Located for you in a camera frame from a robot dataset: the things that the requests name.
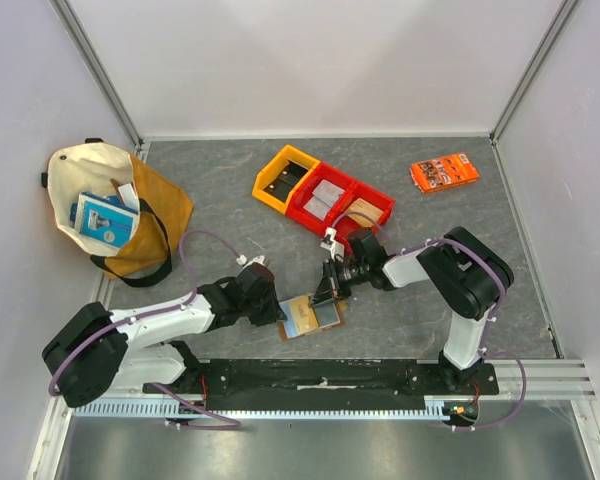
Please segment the brown leather card holder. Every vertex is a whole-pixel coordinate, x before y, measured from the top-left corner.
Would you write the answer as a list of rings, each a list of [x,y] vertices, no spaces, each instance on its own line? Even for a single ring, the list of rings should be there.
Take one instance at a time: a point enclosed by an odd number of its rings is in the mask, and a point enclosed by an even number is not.
[[[344,325],[342,308],[338,302],[326,302],[318,306],[311,306],[310,300],[309,295],[303,295],[280,303],[286,316],[285,320],[278,323],[279,335],[283,342],[322,333]]]

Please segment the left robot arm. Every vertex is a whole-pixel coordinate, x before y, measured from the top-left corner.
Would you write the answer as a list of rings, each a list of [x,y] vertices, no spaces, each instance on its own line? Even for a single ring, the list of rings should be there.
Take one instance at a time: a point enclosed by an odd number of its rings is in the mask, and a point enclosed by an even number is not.
[[[86,304],[42,351],[51,374],[48,392],[71,408],[110,390],[148,383],[190,392],[199,384],[200,369],[178,338],[230,327],[242,318],[257,327],[285,318],[274,274],[258,262],[160,304],[128,310]]]

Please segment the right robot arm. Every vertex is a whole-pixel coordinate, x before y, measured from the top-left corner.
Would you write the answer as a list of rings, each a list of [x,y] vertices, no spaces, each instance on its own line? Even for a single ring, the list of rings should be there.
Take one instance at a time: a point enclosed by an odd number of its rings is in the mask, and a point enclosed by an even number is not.
[[[368,227],[350,233],[347,242],[349,253],[335,240],[335,231],[327,230],[321,246],[330,258],[322,264],[310,305],[345,300],[353,287],[365,283],[394,291],[431,282],[452,311],[439,354],[438,381],[449,393],[463,392],[484,364],[485,328],[514,283],[509,265],[463,227],[397,254],[389,254]]]

